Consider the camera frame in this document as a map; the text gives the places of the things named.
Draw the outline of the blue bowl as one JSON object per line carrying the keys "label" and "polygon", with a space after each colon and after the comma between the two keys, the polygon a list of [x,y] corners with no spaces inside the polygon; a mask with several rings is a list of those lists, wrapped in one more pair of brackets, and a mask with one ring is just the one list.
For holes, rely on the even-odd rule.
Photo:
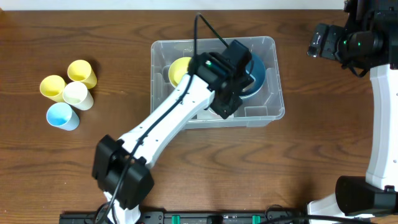
{"label": "blue bowl", "polygon": [[251,97],[255,96],[260,90],[261,90],[261,88],[253,88],[253,89],[250,89],[248,91],[243,90],[241,92],[241,94],[239,95],[239,97],[242,100],[248,99],[248,98],[251,98]]}
{"label": "blue bowl", "polygon": [[266,68],[262,60],[254,53],[251,55],[252,60],[246,65],[245,69],[254,81],[240,94],[240,97],[243,98],[250,97],[258,92],[263,86],[266,77]]}

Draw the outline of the yellow bowl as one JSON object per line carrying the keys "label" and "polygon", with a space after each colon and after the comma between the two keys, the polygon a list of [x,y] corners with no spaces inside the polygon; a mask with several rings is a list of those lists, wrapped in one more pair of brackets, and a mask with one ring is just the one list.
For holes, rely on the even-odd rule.
{"label": "yellow bowl", "polygon": [[177,87],[182,77],[188,72],[191,57],[181,57],[174,61],[169,68],[170,83]]}

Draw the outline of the cream cup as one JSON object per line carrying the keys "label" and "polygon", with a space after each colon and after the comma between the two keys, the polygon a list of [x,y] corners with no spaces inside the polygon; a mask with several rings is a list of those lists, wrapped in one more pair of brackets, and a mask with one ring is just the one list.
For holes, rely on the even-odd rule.
{"label": "cream cup", "polygon": [[63,90],[63,99],[69,105],[82,111],[89,110],[94,104],[91,93],[81,82],[69,83]]}

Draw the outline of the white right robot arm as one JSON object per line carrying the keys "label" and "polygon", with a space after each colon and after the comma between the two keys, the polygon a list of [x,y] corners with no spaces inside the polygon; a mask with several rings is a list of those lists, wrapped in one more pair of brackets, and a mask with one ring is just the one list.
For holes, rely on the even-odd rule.
{"label": "white right robot arm", "polygon": [[346,24],[316,26],[307,54],[338,62],[358,78],[369,75],[373,135],[364,176],[343,175],[335,191],[307,204],[312,223],[397,215],[397,1],[349,0]]}

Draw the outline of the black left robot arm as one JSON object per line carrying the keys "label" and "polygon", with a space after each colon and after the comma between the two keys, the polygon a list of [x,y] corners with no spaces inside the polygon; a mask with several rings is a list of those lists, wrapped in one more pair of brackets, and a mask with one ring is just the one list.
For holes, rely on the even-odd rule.
{"label": "black left robot arm", "polygon": [[254,80],[246,71],[252,61],[249,49],[233,40],[222,53],[194,54],[188,72],[174,91],[141,124],[114,140],[103,137],[96,147],[92,176],[111,196],[94,223],[106,223],[116,213],[131,211],[154,186],[150,169],[180,130],[200,111],[211,108],[223,119],[243,103],[240,94]]}

